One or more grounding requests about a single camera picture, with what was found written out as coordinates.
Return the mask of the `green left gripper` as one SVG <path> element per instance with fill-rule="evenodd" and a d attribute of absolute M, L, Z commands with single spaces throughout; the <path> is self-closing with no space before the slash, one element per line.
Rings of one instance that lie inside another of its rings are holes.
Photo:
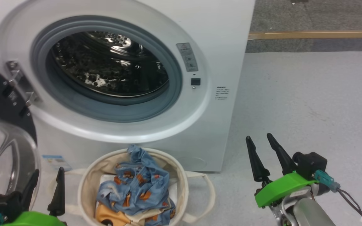
<path fill-rule="evenodd" d="M 57 173 L 57 186 L 52 201 L 47 208 L 50 215 L 36 211 L 28 211 L 34 189 L 38 184 L 38 179 L 39 169 L 36 169 L 22 192 L 21 207 L 23 211 L 27 212 L 22 212 L 22 214 L 12 222 L 3 223 L 3 226 L 66 226 L 65 222 L 57 218 L 66 213 L 65 169 L 60 167 Z"/>

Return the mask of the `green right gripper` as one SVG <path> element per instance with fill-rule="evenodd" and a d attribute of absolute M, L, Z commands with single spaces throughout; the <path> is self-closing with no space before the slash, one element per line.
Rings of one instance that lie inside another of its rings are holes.
<path fill-rule="evenodd" d="M 267 133 L 266 136 L 271 148 L 275 151 L 278 157 L 284 176 L 269 183 L 270 172 L 263 166 L 263 163 L 256 152 L 256 146 L 253 143 L 253 140 L 250 136 L 247 136 L 245 141 L 250 158 L 253 179 L 255 182 L 269 183 L 255 195 L 255 201 L 259 208 L 269 206 L 273 202 L 284 198 L 285 196 L 298 191 L 305 186 L 318 182 L 315 179 L 307 180 L 303 176 L 294 172 L 297 169 L 297 165 L 293 159 L 271 133 Z"/>

